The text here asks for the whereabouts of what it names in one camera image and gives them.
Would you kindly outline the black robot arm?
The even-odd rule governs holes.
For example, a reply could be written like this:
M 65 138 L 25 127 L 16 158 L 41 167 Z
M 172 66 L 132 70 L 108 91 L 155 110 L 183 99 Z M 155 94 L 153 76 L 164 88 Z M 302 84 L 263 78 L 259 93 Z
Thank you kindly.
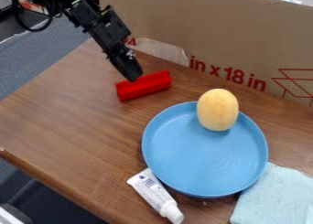
M 97 0 L 26 0 L 45 7 L 48 11 L 46 24 L 40 28 L 29 28 L 21 21 L 20 0 L 12 0 L 12 10 L 20 26 L 30 31 L 44 30 L 52 19 L 64 14 L 74 27 L 82 27 L 107 54 L 107 59 L 121 76 L 128 81 L 135 81 L 143 75 L 143 69 L 136 61 L 135 53 L 124 45 L 124 39 L 131 35 L 119 15 L 111 5 L 100 8 Z

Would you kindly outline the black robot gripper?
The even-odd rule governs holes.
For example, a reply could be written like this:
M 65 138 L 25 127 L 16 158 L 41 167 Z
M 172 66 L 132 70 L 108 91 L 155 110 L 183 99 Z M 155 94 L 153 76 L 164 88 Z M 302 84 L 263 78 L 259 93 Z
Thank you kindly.
M 136 61 L 133 51 L 123 45 L 131 31 L 111 7 L 86 25 L 86 32 L 107 53 L 107 59 L 121 76 L 128 81 L 136 81 L 143 75 L 143 69 Z

